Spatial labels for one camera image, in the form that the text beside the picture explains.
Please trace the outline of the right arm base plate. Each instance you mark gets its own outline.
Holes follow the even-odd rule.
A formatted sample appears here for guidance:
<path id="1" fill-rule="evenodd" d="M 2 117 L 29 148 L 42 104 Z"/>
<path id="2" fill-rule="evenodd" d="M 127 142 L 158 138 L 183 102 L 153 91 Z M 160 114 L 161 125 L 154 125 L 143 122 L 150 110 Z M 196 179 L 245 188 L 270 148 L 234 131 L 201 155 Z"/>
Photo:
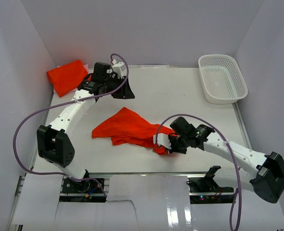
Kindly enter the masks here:
<path id="1" fill-rule="evenodd" d="M 232 187 L 220 187 L 214 180 L 220 166 L 212 166 L 201 177 L 188 177 L 186 184 L 189 189 L 190 203 L 200 204 L 231 204 L 235 197 Z"/>

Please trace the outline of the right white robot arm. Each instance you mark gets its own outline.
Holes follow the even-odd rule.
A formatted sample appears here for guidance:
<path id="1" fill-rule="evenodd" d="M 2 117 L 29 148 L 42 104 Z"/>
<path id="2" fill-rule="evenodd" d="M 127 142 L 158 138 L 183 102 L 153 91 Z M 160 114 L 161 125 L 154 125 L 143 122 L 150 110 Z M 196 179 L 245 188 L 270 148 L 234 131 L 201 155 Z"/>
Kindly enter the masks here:
<path id="1" fill-rule="evenodd" d="M 175 135 L 170 136 L 172 152 L 186 153 L 187 148 L 216 154 L 236 163 L 249 174 L 248 183 L 261 199 L 275 204 L 284 191 L 284 159 L 272 152 L 264 154 L 228 141 L 213 126 L 194 127 L 182 116 L 175 119 L 170 127 Z"/>

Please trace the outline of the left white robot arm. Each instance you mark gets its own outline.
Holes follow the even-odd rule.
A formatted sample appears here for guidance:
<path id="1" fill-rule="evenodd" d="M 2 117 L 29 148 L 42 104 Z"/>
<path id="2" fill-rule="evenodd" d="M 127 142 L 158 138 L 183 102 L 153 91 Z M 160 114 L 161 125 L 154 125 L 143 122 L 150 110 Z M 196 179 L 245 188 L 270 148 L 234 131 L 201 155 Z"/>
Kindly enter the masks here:
<path id="1" fill-rule="evenodd" d="M 63 109 L 47 126 L 37 129 L 38 154 L 58 167 L 65 176 L 74 178 L 73 186 L 79 192 L 89 188 L 86 170 L 75 160 L 75 149 L 70 140 L 71 133 L 100 95 L 111 95 L 115 99 L 134 99 L 129 82 L 127 65 L 112 61 L 112 64 L 97 62 L 93 72 L 87 74 L 78 85 L 73 103 Z"/>

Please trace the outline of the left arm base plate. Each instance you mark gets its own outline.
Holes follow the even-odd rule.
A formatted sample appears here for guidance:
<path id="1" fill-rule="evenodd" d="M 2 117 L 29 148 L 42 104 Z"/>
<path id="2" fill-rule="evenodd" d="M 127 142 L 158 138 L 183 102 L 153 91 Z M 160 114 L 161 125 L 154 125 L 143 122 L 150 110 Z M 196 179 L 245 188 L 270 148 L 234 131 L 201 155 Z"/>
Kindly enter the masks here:
<path id="1" fill-rule="evenodd" d="M 95 180 L 86 180 L 75 182 L 67 178 L 63 179 L 59 201 L 60 202 L 81 202 L 81 203 L 104 203 L 108 192 L 109 180 L 105 178 L 96 178 Z"/>

